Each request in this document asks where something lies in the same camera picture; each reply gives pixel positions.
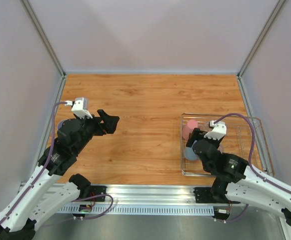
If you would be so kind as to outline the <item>blue plastic cup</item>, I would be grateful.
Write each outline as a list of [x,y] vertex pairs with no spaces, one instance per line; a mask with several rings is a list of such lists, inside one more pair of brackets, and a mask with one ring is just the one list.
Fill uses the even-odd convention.
[[192,162],[197,161],[199,159],[199,157],[195,154],[195,152],[193,151],[193,149],[191,147],[184,148],[183,156],[185,159],[192,161]]

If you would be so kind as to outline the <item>pink plastic cup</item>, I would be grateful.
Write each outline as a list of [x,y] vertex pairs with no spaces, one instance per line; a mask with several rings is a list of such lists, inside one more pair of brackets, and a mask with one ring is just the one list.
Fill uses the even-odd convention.
[[191,119],[186,122],[186,124],[182,127],[182,138],[184,140],[189,139],[189,135],[193,132],[195,128],[198,128],[198,122],[194,119]]

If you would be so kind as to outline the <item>clear glass cup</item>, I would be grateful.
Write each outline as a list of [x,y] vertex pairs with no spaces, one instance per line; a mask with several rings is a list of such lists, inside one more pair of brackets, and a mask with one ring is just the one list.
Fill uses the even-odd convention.
[[211,130],[210,128],[210,122],[207,121],[205,122],[202,126],[201,126],[201,130],[202,131],[205,131],[205,132],[209,132]]

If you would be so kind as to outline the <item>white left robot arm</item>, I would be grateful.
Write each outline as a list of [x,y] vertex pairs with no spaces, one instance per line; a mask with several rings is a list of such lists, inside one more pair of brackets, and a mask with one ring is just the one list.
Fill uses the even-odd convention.
[[91,182],[77,173],[58,192],[42,201],[44,194],[77,161],[78,155],[94,136],[113,134],[119,116],[97,110],[98,116],[75,115],[61,122],[57,137],[34,169],[17,196],[0,212],[0,240],[31,240],[42,224],[63,205],[86,200]]

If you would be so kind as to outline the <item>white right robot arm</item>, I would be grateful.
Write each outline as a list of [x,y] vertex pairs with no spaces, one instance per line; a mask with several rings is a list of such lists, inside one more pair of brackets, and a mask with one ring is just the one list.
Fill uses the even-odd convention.
[[186,147],[201,161],[203,170],[215,176],[211,198],[218,203],[239,202],[278,215],[291,227],[291,185],[257,169],[235,154],[219,151],[220,140],[195,128]]

